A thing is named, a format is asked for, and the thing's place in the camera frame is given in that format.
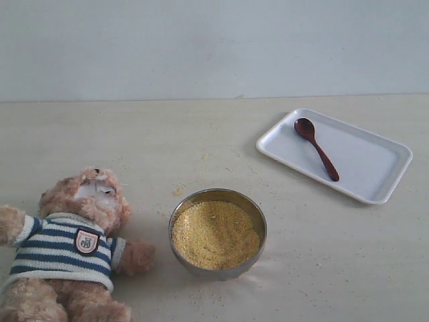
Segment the dark red wooden spoon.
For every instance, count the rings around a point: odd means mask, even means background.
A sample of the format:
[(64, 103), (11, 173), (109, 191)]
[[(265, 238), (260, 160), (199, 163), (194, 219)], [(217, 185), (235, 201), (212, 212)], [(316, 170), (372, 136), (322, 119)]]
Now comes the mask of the dark red wooden spoon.
[(316, 141), (314, 124), (309, 119), (301, 117), (295, 120), (294, 130), (299, 136), (301, 136), (313, 145), (315, 150), (318, 152), (322, 163), (324, 164), (325, 170), (329, 178), (333, 182), (338, 182), (340, 180), (340, 176), (336, 168)]

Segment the pink plush teddy bear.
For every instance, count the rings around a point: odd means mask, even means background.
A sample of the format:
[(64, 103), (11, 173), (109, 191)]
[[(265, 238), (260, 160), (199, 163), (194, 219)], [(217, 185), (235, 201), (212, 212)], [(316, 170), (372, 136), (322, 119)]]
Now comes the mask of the pink plush teddy bear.
[(117, 236), (131, 207), (114, 172), (86, 168), (41, 195), (37, 216), (4, 205), (1, 245), (15, 249), (2, 321), (130, 321), (113, 299), (114, 273), (149, 270), (155, 248)]

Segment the stainless steel bowl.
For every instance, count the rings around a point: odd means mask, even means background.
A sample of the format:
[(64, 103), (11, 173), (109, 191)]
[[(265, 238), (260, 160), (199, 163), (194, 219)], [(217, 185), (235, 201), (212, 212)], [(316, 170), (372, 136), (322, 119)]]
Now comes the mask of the stainless steel bowl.
[(205, 189), (174, 209), (168, 237), (175, 257), (190, 273), (230, 280), (258, 261), (265, 247), (267, 222), (260, 207), (244, 194)]

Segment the yellow millet grains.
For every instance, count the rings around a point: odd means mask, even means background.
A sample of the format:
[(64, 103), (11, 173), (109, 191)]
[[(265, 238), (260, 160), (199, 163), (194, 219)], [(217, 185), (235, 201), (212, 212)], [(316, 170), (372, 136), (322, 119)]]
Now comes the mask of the yellow millet grains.
[(206, 270), (227, 270), (259, 251), (260, 238), (250, 216), (225, 201), (193, 205), (175, 220), (172, 241), (179, 254)]

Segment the white rectangular plastic tray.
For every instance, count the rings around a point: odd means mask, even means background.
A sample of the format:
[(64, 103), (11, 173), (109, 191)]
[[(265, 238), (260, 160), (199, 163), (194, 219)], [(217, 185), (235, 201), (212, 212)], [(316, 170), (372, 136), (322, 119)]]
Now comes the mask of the white rectangular plastic tray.
[[(339, 173), (332, 181), (312, 144), (294, 123), (304, 117), (315, 126), (316, 141)], [(385, 203), (413, 158), (407, 146), (310, 109), (295, 109), (265, 132), (257, 149), (332, 189), (362, 203)]]

